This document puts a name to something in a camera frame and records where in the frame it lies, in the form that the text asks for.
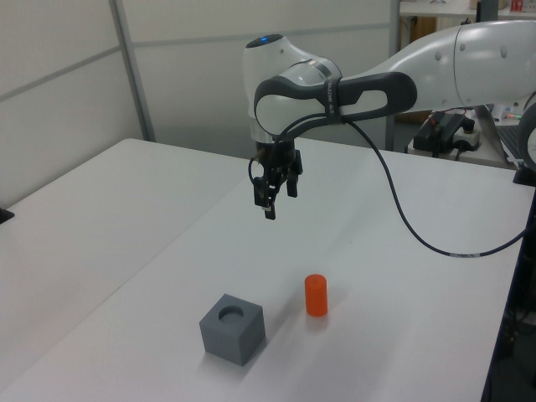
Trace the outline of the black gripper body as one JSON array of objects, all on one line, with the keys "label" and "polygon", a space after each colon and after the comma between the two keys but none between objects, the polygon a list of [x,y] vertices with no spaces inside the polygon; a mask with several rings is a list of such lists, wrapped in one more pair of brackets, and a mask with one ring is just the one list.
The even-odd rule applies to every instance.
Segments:
[{"label": "black gripper body", "polygon": [[297,176],[302,174],[301,154],[299,150],[295,149],[295,142],[257,142],[255,148],[264,174],[282,173],[287,175],[289,171]]}]

